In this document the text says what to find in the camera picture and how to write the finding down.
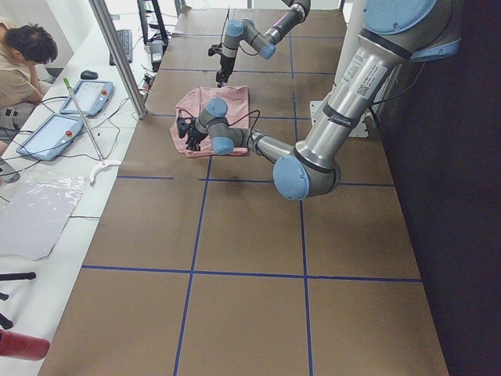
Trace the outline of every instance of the dark wall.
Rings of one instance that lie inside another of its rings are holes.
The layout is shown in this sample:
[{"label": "dark wall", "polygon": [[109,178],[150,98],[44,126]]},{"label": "dark wall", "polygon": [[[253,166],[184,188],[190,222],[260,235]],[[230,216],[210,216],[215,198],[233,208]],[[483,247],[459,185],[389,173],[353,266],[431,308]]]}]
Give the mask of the dark wall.
[{"label": "dark wall", "polygon": [[501,375],[500,13],[498,1],[466,1],[460,52],[427,63],[380,116],[451,376]]}]

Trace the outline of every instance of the towel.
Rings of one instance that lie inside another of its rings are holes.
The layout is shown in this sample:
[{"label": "towel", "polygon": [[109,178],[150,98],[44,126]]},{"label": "towel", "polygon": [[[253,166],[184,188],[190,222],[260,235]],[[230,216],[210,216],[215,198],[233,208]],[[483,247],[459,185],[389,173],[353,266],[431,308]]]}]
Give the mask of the towel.
[{"label": "towel", "polygon": [[[194,117],[198,117],[207,102],[213,98],[221,98],[228,104],[228,113],[226,118],[228,123],[232,124],[241,117],[243,118],[238,123],[232,125],[233,128],[249,128],[249,87],[248,86],[225,86],[223,88],[204,88],[198,86],[184,96],[181,101],[175,106],[176,118],[171,126],[171,136],[174,141],[176,150],[179,153],[185,154],[187,157],[205,157],[215,155],[212,150],[211,140],[208,136],[200,143],[200,151],[191,151],[186,149],[186,140],[180,139],[178,136],[177,120],[181,112],[181,118],[188,118],[189,115],[184,112],[188,111]],[[230,156],[247,155],[248,150],[244,147],[236,147]]]}]

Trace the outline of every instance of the red can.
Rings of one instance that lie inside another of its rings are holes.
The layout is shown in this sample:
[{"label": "red can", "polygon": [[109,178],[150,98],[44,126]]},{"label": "red can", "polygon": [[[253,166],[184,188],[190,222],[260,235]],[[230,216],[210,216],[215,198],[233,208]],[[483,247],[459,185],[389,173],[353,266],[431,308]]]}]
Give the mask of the red can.
[{"label": "red can", "polygon": [[44,338],[31,337],[0,329],[0,356],[24,360],[45,358],[50,342]]}]

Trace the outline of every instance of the white table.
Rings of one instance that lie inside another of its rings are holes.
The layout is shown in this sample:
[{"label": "white table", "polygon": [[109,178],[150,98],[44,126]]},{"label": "white table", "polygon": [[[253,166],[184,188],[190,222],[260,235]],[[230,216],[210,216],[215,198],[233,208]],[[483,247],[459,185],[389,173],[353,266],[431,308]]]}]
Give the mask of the white table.
[{"label": "white table", "polygon": [[[146,54],[143,48],[142,35],[139,31],[139,18],[137,14],[122,16],[119,21],[115,21],[115,27],[117,29],[132,29],[134,43],[137,43],[134,48],[131,68],[136,82],[140,83],[144,74],[148,73],[148,69],[151,70],[151,63],[149,55]],[[117,68],[111,67],[108,61],[108,48],[101,30],[96,25],[57,78],[45,98],[68,95],[63,78],[68,78],[70,83],[75,86],[83,70],[97,71],[99,80],[112,81],[115,90],[103,112],[98,117],[89,120],[89,125],[95,127],[112,114],[121,105],[122,100],[128,97]],[[61,100],[48,103],[48,106],[58,112],[62,103]],[[50,114],[49,109],[42,105],[38,106],[23,130],[35,130]],[[93,134],[103,154],[107,155],[114,144],[118,129],[120,129],[117,145],[110,154],[109,159],[122,161],[137,122],[137,115],[131,101],[127,101],[111,120],[117,128],[106,121],[94,129]],[[15,140],[19,143],[27,137],[28,135],[19,134]],[[3,157],[6,160],[11,157],[18,157],[19,154],[15,151],[16,147],[17,145],[11,144]],[[88,154],[97,157],[87,134],[76,139],[64,153],[67,155]],[[34,160],[28,157],[18,157],[9,160],[9,163],[15,169],[22,169],[32,165]],[[117,167],[113,167],[107,171],[101,171],[96,176],[96,184],[90,186],[88,184],[89,173],[96,166],[96,163],[96,161],[88,157],[58,157],[52,162],[42,161],[20,173],[21,179],[31,172],[48,172],[62,177],[83,176],[86,179],[86,184],[83,196],[72,214],[73,218],[68,220],[48,258],[28,261],[20,256],[0,256],[0,273],[35,271],[37,274],[35,280],[0,282],[0,291],[10,295],[7,301],[0,302],[0,313],[3,313],[14,322],[12,331],[47,338],[49,341],[52,340],[98,225],[99,217],[103,212],[114,180],[117,177]],[[0,195],[9,199],[16,192],[18,186],[18,183],[2,184],[0,186]],[[6,202],[1,199],[0,201],[1,214],[5,209]],[[33,362],[0,357],[0,374],[35,376],[38,374],[42,362],[43,360]]]}]

